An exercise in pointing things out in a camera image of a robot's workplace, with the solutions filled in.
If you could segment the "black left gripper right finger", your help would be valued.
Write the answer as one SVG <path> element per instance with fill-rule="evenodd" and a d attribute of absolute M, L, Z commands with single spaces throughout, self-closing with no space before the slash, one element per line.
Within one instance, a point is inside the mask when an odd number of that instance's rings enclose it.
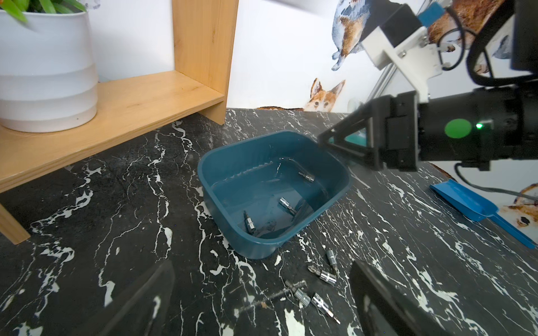
<path fill-rule="evenodd" d="M 449 335 L 374 267 L 353 262 L 350 287 L 365 335 Z"/>

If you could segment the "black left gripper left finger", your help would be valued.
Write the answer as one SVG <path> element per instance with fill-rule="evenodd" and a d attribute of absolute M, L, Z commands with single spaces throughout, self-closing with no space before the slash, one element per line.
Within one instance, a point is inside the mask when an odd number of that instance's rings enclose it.
<path fill-rule="evenodd" d="M 171 261 L 156 263 L 73 335 L 161 335 L 175 287 Z"/>

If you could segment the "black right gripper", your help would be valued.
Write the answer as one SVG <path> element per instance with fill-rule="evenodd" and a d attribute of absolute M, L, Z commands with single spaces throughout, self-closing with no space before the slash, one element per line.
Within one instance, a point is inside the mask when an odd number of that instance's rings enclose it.
<path fill-rule="evenodd" d="M 343 138 L 361 129 L 367 130 L 371 148 Z M 320 134 L 317 142 L 372 170 L 415 172 L 418 166 L 418 95 L 410 91 L 361 103 Z"/>

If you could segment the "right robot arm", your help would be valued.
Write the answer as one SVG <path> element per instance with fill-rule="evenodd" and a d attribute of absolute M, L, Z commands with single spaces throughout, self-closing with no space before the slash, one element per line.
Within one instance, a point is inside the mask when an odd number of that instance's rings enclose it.
<path fill-rule="evenodd" d="M 447 17 L 476 88 L 433 99 L 429 79 L 450 70 L 441 61 Z M 435 1 L 419 14 L 391 1 L 342 1 L 333 30 L 340 58 L 363 50 L 379 69 L 393 64 L 413 89 L 368 101 L 319 135 L 319 145 L 373 170 L 404 172 L 421 161 L 486 171 L 494 160 L 537 158 L 536 1 Z"/>

